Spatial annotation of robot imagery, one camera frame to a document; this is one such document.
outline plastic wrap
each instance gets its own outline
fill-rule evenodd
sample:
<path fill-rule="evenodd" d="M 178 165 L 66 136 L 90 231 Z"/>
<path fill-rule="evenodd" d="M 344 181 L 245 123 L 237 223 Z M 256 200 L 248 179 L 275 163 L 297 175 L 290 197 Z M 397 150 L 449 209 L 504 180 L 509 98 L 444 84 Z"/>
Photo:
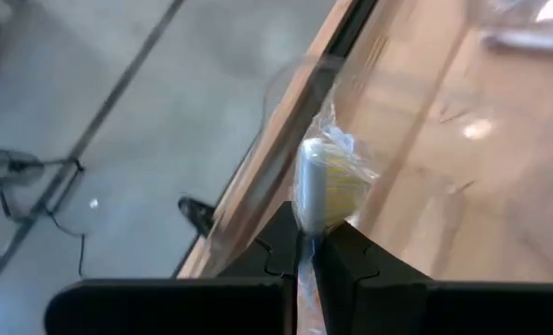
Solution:
<path fill-rule="evenodd" d="M 307 234 L 321 235 L 355 213 L 378 176 L 373 161 L 361 142 L 337 127 L 329 102 L 297 154 L 292 204 Z"/>
<path fill-rule="evenodd" d="M 553 53 L 553 0 L 467 0 L 467 9 L 486 47 Z"/>

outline wooden table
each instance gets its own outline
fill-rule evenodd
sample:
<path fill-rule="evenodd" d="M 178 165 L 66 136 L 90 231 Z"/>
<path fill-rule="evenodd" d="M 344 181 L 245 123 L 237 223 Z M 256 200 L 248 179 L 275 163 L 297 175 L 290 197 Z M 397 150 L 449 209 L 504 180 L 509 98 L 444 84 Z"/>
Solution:
<path fill-rule="evenodd" d="M 337 1 L 308 55 L 354 3 Z M 213 233 L 237 250 L 289 196 L 290 171 L 261 220 L 233 219 L 311 71 L 294 76 L 218 206 Z M 340 126 L 381 167 L 356 222 L 365 235 L 435 278 L 553 281 L 553 56 L 487 50 L 462 1 L 380 0 L 337 82 Z M 180 277 L 211 253 L 198 241 Z"/>

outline gray floor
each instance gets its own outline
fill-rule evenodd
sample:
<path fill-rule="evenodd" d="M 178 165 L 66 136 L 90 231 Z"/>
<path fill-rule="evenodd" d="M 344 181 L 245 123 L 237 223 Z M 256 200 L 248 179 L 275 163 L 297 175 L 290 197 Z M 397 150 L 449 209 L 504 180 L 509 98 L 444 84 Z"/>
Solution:
<path fill-rule="evenodd" d="M 194 231 L 176 201 L 216 201 L 262 120 L 269 79 L 307 49 L 332 0 L 186 0 L 83 157 L 58 215 L 89 232 L 87 277 L 167 277 Z M 68 154 L 169 0 L 41 0 L 0 38 L 0 146 Z M 27 209 L 47 185 L 18 193 Z M 98 201 L 91 208 L 93 199 Z M 0 214 L 0 252 L 16 227 Z M 40 219 L 0 277 L 0 334 L 41 334 L 78 280 L 79 242 Z"/>

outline concrete floor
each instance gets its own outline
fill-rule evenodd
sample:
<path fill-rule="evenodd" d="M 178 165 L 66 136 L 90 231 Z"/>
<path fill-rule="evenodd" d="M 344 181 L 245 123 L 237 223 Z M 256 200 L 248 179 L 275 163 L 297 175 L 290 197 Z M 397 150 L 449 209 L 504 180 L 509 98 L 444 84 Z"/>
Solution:
<path fill-rule="evenodd" d="M 176 202 L 215 202 L 262 120 L 274 74 L 301 57 L 332 0 L 185 1 L 88 146 L 58 215 L 89 232 L 86 277 L 168 277 L 194 230 Z M 0 36 L 0 147 L 68 154 L 169 0 L 40 0 Z M 30 208 L 55 170 L 18 192 Z M 98 207 L 89 203 L 98 200 Z M 0 214 L 0 253 L 17 227 Z M 0 276 L 0 334 L 41 334 L 78 280 L 79 241 L 41 218 Z"/>

